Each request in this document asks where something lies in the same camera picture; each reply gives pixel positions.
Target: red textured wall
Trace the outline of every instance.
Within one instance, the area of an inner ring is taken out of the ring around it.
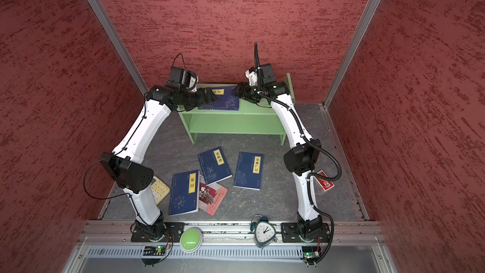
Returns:
[[[382,0],[331,103],[401,272],[485,271],[485,0]]]
[[[296,99],[322,101],[367,0],[101,0],[148,86],[183,52],[201,82],[246,81],[262,63],[292,74]]]
[[[86,0],[0,0],[0,23],[0,271],[58,272],[103,204],[84,171],[142,95]],[[91,172],[106,195],[112,181]]]

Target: green shelf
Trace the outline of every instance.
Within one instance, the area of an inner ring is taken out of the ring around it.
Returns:
[[[294,101],[292,81],[289,73],[285,80],[292,100]],[[223,87],[231,84],[198,84],[197,87]],[[261,106],[267,106],[266,101],[261,101]],[[200,110],[198,108],[189,112],[179,112],[179,116],[185,126],[192,143],[197,140],[197,134],[265,134],[279,135],[281,145],[285,143],[286,132],[279,120],[278,115],[272,108],[266,108],[252,104],[246,100],[239,101],[238,111],[225,110]]]

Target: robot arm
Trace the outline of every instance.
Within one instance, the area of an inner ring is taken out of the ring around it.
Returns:
[[[300,117],[294,109],[288,87],[283,82],[276,82],[271,64],[259,64],[258,46],[254,47],[255,67],[246,72],[248,82],[241,82],[233,94],[252,103],[258,103],[263,98],[281,120],[289,140],[290,150],[283,157],[287,169],[293,174],[298,195],[297,230],[303,241],[313,241],[323,228],[322,215],[331,222],[330,242],[333,237],[333,219],[320,211],[316,206],[313,178],[335,181],[340,178],[342,170],[338,161],[326,150],[321,148],[320,141],[314,140],[303,126]],[[314,173],[315,163],[319,153],[328,156],[336,165],[335,177],[324,177]],[[328,252],[330,243],[316,261],[319,262]]]
[[[153,170],[141,165],[148,145],[163,121],[179,105],[189,111],[209,104],[216,96],[211,88],[197,90],[197,75],[172,67],[166,87],[154,86],[146,95],[143,109],[112,154],[104,153],[101,163],[130,198],[136,213],[135,230],[148,240],[163,237],[163,215],[151,191]]]

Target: book cover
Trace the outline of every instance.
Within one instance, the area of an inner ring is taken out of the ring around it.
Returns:
[[[177,173],[172,176],[168,215],[179,215],[199,210],[199,171]]]
[[[234,177],[235,187],[259,190],[261,187],[263,157],[263,154],[239,152],[236,176]]]
[[[197,157],[202,176],[208,185],[232,177],[221,147],[200,153]]]
[[[320,174],[322,176],[328,177],[325,174],[324,170],[320,170],[317,174]],[[324,190],[324,192],[327,192],[328,190],[330,190],[331,188],[333,188],[335,186],[335,184],[333,182],[331,182],[331,181],[327,181],[327,180],[323,180],[323,179],[319,179],[319,178],[317,178],[317,180],[318,180],[317,181],[318,186],[322,190]]]
[[[239,111],[239,98],[232,94],[236,86],[212,88],[216,99],[208,105],[200,106],[200,110]]]
[[[199,209],[213,216],[222,199],[226,196],[227,188],[218,183],[206,185],[202,175],[200,175],[199,182]]]

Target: white vent grille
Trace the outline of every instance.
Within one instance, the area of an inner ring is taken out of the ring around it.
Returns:
[[[87,258],[141,258],[143,246],[90,246]],[[213,258],[226,260],[293,260],[303,257],[301,246],[201,246],[194,253],[185,253],[180,246],[173,247],[168,258]]]

